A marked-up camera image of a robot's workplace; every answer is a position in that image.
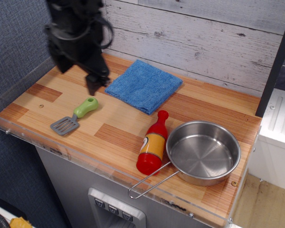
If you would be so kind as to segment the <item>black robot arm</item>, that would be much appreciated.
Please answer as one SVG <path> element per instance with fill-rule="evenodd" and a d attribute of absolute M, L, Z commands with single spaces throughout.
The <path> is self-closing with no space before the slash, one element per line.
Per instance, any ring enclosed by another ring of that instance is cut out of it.
<path fill-rule="evenodd" d="M 113 41 L 113 28 L 101 14 L 100 0 L 48 0 L 51 22 L 45 25 L 50 55 L 58 69 L 65 73 L 77 65 L 87 75 L 90 95 L 106 87 L 109 69 L 102 50 Z"/>

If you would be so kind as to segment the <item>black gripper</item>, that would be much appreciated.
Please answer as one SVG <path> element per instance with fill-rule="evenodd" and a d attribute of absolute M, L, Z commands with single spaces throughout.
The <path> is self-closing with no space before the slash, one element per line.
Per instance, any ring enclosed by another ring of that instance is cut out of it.
<path fill-rule="evenodd" d="M 97 57 L 95 48 L 95 44 L 99 43 L 102 49 L 105 49 L 113 41 L 111 38 L 106 44 L 102 44 L 104 27 L 113 34 L 111 24 L 100 15 L 93 16 L 74 34 L 52 23 L 45 26 L 48 49 L 54 63 L 61 73 L 65 73 L 74 65 L 86 71 L 86 85 L 91 96 L 110 81 L 109 69 L 103 57 Z"/>

